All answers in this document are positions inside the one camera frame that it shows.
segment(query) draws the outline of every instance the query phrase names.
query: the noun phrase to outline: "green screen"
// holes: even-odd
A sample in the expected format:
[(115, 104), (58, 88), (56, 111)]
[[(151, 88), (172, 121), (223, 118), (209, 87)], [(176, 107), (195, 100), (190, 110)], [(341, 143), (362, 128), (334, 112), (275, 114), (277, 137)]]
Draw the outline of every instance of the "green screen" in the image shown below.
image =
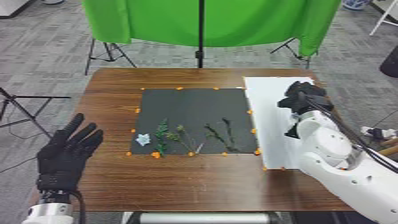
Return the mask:
[[(232, 47), (300, 40), (311, 56), (325, 37), (339, 0), (206, 0), (204, 46)], [(197, 46), (199, 0), (83, 0), (94, 38), (131, 38)]]

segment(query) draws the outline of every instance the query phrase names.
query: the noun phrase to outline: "black glove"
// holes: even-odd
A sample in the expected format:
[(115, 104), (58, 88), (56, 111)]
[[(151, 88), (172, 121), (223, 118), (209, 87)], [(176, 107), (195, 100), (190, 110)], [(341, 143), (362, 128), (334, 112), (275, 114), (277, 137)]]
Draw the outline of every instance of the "black glove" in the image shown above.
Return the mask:
[(71, 123), (62, 130), (56, 130), (49, 143), (37, 153), (39, 190), (76, 191), (85, 161), (103, 142), (103, 130), (96, 130), (94, 123), (72, 135), (81, 122), (83, 114), (76, 114)]
[(305, 97), (311, 98), (312, 102), (332, 111), (334, 105), (327, 99), (327, 91), (318, 86), (311, 85), (307, 82), (298, 81), (291, 84), (287, 91), (284, 93), (286, 98), (277, 102), (277, 107), (289, 108), (293, 113), (303, 114), (307, 111), (314, 110), (311, 107)]

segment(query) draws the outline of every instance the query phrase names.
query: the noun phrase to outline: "floor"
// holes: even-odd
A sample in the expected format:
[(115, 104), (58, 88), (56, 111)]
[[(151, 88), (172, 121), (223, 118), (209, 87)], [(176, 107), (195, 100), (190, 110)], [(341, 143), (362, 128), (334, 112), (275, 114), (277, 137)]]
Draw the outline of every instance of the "floor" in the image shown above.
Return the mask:
[[(311, 70), (327, 85), (328, 95), (350, 127), (373, 126), (398, 109), (398, 79), (378, 72), (383, 58), (398, 44), (398, 29), (382, 25), (367, 36), (378, 12), (371, 7), (362, 12), (339, 9), (328, 35), (312, 58)], [(71, 100), (55, 100), (42, 111), (39, 122), (53, 132), (67, 122), (83, 94), (90, 76), (83, 76), (90, 30), (80, 0), (62, 5), (33, 3), (14, 19), (0, 20), (0, 86), (12, 94), (67, 95)], [(303, 67), (286, 49), (270, 55), (279, 44), (206, 49), (206, 67), (298, 68)], [(195, 67), (192, 47), (133, 41), (122, 49), (138, 67)], [(113, 64), (92, 63), (90, 73), (101, 66), (126, 67), (120, 59)], [(33, 110), (39, 100), (23, 100)], [(7, 110), (5, 121), (19, 118)], [(380, 127), (398, 129), (398, 115)], [(48, 139), (33, 136), (30, 124), (0, 132), (0, 170), (32, 158)], [(26, 216), (28, 199), (37, 177), (35, 161), (0, 173), (1, 224), (19, 223)], [(88, 223), (117, 223), (117, 213), (92, 213)]]

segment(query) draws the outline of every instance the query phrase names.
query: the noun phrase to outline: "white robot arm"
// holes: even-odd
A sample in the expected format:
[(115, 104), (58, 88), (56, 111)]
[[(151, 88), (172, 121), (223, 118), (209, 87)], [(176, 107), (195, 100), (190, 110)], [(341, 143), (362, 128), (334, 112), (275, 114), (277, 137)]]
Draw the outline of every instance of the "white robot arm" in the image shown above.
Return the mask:
[(72, 224), (72, 207), (67, 203), (48, 203), (32, 206), (28, 218), (21, 224)]
[[(382, 224), (398, 223), (398, 175), (378, 164), (319, 111), (300, 115), (298, 168), (353, 210)], [(398, 167), (396, 162), (380, 155)]]

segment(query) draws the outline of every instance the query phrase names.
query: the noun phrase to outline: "white paper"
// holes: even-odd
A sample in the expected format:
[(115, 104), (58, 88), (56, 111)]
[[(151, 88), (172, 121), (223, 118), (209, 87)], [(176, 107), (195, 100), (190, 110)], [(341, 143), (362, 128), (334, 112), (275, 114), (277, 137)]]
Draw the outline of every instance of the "white paper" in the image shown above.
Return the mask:
[(291, 127), (291, 110), (277, 107), (295, 81), (312, 83), (305, 77), (245, 77), (247, 98), (252, 109), (257, 144), (268, 169), (296, 169), (295, 152), (300, 140), (284, 136)]

